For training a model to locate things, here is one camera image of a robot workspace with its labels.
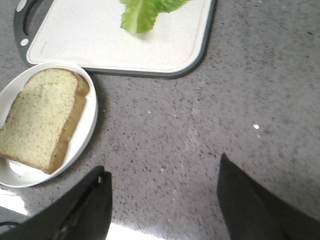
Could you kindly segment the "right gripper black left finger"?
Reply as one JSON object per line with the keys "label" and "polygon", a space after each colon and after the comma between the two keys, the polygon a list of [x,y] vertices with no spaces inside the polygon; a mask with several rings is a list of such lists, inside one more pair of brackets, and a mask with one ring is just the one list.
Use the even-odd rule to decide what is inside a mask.
{"label": "right gripper black left finger", "polygon": [[112,216],[112,175],[93,168],[56,202],[1,233],[2,240],[104,240]]}

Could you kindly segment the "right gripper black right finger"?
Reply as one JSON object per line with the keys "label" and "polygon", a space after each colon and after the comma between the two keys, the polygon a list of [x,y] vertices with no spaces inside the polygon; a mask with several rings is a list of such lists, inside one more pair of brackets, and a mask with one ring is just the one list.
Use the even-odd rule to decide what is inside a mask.
{"label": "right gripper black right finger", "polygon": [[262,187],[226,154],[220,158],[219,206],[232,240],[318,240],[320,222]]}

